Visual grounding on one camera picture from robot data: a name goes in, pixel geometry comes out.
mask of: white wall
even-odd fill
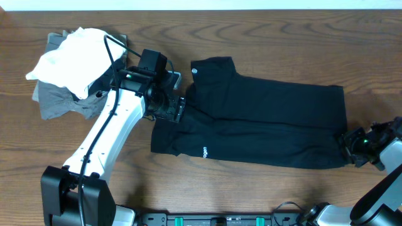
[[[6,11],[402,9],[402,0],[0,0]]]

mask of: wood grain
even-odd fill
[[[6,12],[4,11],[4,9],[0,6],[0,26],[1,26],[1,22],[3,21],[5,13]]]
[[[24,76],[47,34],[100,28],[137,51],[161,51],[192,83],[190,61],[232,56],[240,74],[342,85],[349,126],[402,115],[401,11],[13,12],[0,27],[0,225],[43,225],[40,176],[61,166],[95,120],[43,121]],[[353,205],[384,177],[367,165],[280,168],[150,153],[153,123],[140,121],[117,159],[116,203],[174,212],[269,212],[284,201]]]

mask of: cable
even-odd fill
[[[82,160],[82,166],[81,166],[79,180],[78,180],[78,183],[79,183],[79,185],[78,185],[78,207],[79,207],[80,218],[81,218],[81,226],[86,226],[86,224],[85,224],[85,215],[84,215],[84,191],[82,190],[82,183],[83,183],[83,180],[84,180],[85,168],[87,166],[89,156],[92,154],[92,150],[93,150],[96,142],[98,141],[98,139],[102,135],[103,130],[106,128],[107,124],[112,119],[112,117],[114,115],[116,115],[116,108],[117,108],[117,104],[119,102],[119,89],[120,89],[119,77],[117,76],[116,66],[114,64],[112,53],[111,53],[111,51],[109,49],[109,45],[107,44],[107,39],[110,39],[111,41],[113,41],[116,44],[118,44],[119,46],[127,49],[131,53],[134,53],[136,56],[141,57],[140,54],[136,53],[135,51],[132,51],[131,49],[129,49],[128,47],[124,46],[120,42],[114,40],[110,36],[108,36],[108,35],[104,36],[104,42],[105,42],[105,47],[106,47],[106,50],[107,50],[107,54],[109,55],[109,58],[111,59],[111,63],[112,63],[114,83],[115,83],[115,86],[116,86],[116,98],[114,100],[114,105],[113,105],[112,110],[109,113],[109,116],[107,117],[107,119],[106,119],[105,123],[103,124],[103,126],[100,128],[99,132],[96,134],[96,137],[94,138],[94,140],[92,141],[92,143],[90,144],[90,146],[88,148],[87,154],[84,156],[84,158]]]
[[[297,206],[302,212],[304,212],[304,209],[303,209],[302,207],[300,207],[299,205],[297,205],[296,203],[294,203],[294,202],[284,202],[284,203],[282,203],[281,205],[279,205],[278,207],[276,207],[276,208],[272,211],[272,218],[274,219],[275,223],[276,223],[278,226],[283,226],[283,225],[280,225],[280,224],[278,223],[278,221],[276,220],[275,212],[278,211],[278,210],[279,210],[281,207],[283,207],[284,205],[291,205],[291,204]]]

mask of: black pants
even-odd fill
[[[342,87],[243,77],[229,57],[192,62],[180,123],[157,120],[151,151],[295,168],[347,163]]]

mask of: white cloth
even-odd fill
[[[105,31],[79,28],[67,36],[56,49],[41,56],[27,80],[38,79],[58,87],[66,87],[80,99],[88,97],[88,89],[111,66],[104,44]],[[125,49],[107,40],[113,60]]]

